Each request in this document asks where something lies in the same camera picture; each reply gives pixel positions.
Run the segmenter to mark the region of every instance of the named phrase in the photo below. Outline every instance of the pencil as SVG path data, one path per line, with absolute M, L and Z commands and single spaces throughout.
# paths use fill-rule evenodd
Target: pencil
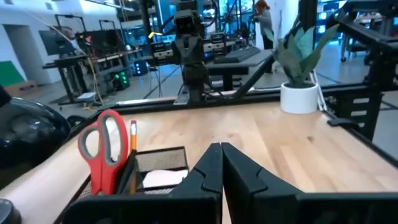
M 137 151 L 137 121 L 130 124 L 130 153 Z

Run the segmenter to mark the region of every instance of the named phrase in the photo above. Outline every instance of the scissors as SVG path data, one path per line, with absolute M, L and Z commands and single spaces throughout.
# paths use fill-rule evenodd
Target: scissors
M 119 129 L 121 148 L 117 161 L 113 161 L 111 157 L 111 141 L 106 120 L 114 119 Z M 87 149 L 87 137 L 93 131 L 99 133 L 98 153 L 92 156 Z M 106 110 L 102 112 L 96 123 L 86 127 L 78 137 L 78 147 L 81 156 L 88 163 L 91 171 L 91 193 L 93 195 L 109 195 L 113 194 L 116 176 L 118 171 L 126 163 L 129 148 L 126 125 L 120 114 L 114 110 Z

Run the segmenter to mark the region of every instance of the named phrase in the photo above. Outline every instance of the red hair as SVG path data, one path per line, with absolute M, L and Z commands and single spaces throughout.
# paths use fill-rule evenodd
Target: red hair
M 270 7 L 268 5 L 268 3 L 265 0 L 258 0 L 258 2 L 256 2 L 256 4 L 254 5 L 254 7 L 258 10 L 258 11 L 263 11 L 265 9 L 269 10 Z

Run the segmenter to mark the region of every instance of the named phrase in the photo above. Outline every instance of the wooden table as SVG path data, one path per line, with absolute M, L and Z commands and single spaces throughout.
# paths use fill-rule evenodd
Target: wooden table
M 321 112 L 291 115 L 279 103 L 124 116 L 137 120 L 140 151 L 185 146 L 193 167 L 210 143 L 230 142 L 304 192 L 391 192 L 398 170 Z M 76 138 L 0 191 L 24 223 L 52 223 L 89 175 Z M 230 223 L 224 198 L 223 223 Z

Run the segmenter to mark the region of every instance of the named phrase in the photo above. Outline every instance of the keyboard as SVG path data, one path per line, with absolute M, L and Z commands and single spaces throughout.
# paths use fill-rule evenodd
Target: keyboard
M 257 47 L 246 47 L 243 49 L 235 50 L 229 54 L 214 59 L 214 63 L 239 63 L 253 55 L 260 53 Z

